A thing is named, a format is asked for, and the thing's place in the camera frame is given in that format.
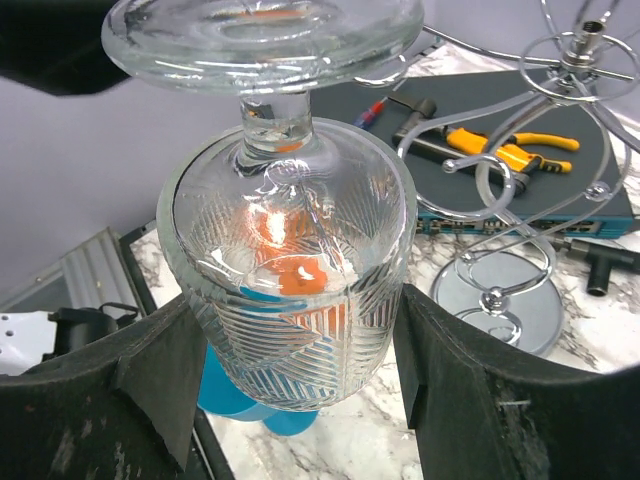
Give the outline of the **chrome wine glass rack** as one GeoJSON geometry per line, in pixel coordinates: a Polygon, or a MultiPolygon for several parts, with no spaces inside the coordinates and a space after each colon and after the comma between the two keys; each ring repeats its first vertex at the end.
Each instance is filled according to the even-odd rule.
{"type": "Polygon", "coordinates": [[[412,81],[417,102],[393,135],[404,161],[440,157],[415,177],[437,194],[418,197],[420,229],[476,236],[439,271],[431,298],[535,355],[553,347],[564,322],[552,282],[557,253],[610,264],[607,247],[575,234],[594,226],[623,187],[626,169],[606,177],[612,140],[627,156],[639,150],[607,107],[639,83],[638,54],[607,31],[616,9],[584,2],[567,31],[547,17],[553,59],[524,50],[511,71],[412,81]]]}

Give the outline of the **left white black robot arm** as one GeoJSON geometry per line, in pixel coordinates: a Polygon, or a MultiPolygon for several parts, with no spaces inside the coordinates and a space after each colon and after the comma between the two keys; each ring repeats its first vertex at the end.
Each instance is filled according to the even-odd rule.
{"type": "MultiPolygon", "coordinates": [[[[109,1],[4,1],[1,77],[51,98],[89,98],[126,75],[100,41],[109,1]]],[[[84,347],[139,315],[119,251],[104,228],[1,296],[1,374],[84,347]]]]}

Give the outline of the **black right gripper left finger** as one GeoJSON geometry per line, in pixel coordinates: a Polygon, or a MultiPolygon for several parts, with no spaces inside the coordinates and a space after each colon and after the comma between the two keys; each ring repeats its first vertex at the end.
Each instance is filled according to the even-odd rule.
{"type": "Polygon", "coordinates": [[[1,378],[4,479],[177,479],[206,341],[186,299],[1,378]]]}

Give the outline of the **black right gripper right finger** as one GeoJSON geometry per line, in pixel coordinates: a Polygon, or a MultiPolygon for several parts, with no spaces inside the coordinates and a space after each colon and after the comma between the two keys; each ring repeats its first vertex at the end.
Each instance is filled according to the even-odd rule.
{"type": "Polygon", "coordinates": [[[394,349],[427,479],[635,479],[639,370],[525,353],[405,285],[394,349]]]}

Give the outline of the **orange plastic goblet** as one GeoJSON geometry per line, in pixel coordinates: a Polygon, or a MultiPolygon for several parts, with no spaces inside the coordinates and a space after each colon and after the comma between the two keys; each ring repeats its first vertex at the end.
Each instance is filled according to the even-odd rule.
{"type": "Polygon", "coordinates": [[[278,305],[302,300],[303,327],[316,321],[325,332],[341,334],[348,317],[345,302],[321,305],[319,298],[339,293],[358,275],[319,219],[305,209],[251,205],[245,220],[255,265],[244,275],[242,291],[278,305]]]}

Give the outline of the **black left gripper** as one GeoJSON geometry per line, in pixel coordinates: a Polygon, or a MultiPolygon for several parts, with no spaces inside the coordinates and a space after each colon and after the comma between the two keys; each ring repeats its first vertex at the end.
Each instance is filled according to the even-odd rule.
{"type": "Polygon", "coordinates": [[[106,55],[113,0],[2,0],[1,76],[55,95],[93,95],[129,79],[106,55]]]}

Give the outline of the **clear patterned wine glass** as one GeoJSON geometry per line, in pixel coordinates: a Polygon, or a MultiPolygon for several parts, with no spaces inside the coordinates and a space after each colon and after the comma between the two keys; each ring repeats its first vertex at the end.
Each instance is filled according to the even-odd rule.
{"type": "Polygon", "coordinates": [[[235,95],[242,124],[177,168],[161,248],[230,380],[279,410],[360,390],[392,337],[416,190],[384,141],[312,90],[396,60],[419,1],[119,1],[105,52],[134,78],[235,95]]]}

